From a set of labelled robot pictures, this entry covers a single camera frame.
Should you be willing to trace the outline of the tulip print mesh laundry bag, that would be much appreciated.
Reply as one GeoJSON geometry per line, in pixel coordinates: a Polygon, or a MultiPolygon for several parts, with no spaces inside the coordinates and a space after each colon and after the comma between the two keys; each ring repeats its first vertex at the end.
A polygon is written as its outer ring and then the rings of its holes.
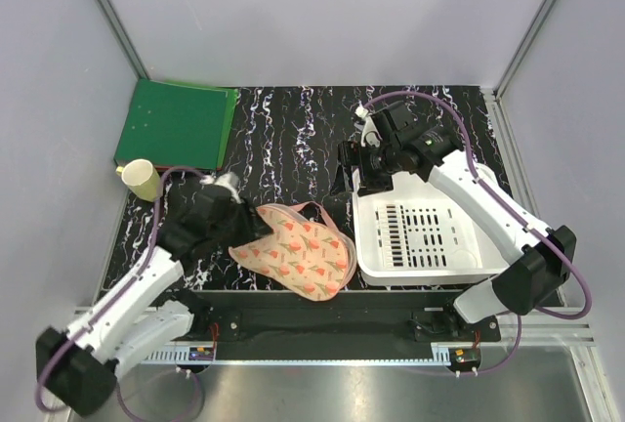
{"type": "Polygon", "coordinates": [[[272,234],[229,249],[241,267],[271,278],[305,299],[333,299],[348,285],[357,269],[354,242],[324,208],[320,222],[305,218],[307,206],[266,204],[257,208],[272,234]]]}

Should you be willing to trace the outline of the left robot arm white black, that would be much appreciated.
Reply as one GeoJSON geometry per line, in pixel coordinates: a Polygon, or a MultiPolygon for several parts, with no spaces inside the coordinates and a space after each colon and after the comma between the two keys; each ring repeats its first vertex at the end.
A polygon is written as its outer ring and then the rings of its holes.
{"type": "Polygon", "coordinates": [[[235,247],[272,233],[235,189],[211,185],[192,205],[155,224],[147,249],[89,311],[64,330],[48,327],[35,343],[35,400],[44,412],[49,391],[82,417],[96,413],[119,381],[168,342],[203,338],[211,306],[189,290],[173,292],[152,316],[143,313],[186,270],[215,247],[235,247]]]}

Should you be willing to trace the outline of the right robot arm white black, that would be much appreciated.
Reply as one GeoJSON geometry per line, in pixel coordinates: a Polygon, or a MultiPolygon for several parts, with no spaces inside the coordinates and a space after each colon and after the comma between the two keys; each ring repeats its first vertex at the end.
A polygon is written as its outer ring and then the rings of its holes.
{"type": "Polygon", "coordinates": [[[514,202],[465,139],[421,126],[405,104],[356,110],[334,192],[353,197],[357,261],[371,285],[460,284],[443,316],[465,340],[479,321],[524,316],[571,276],[576,238],[514,202]]]}

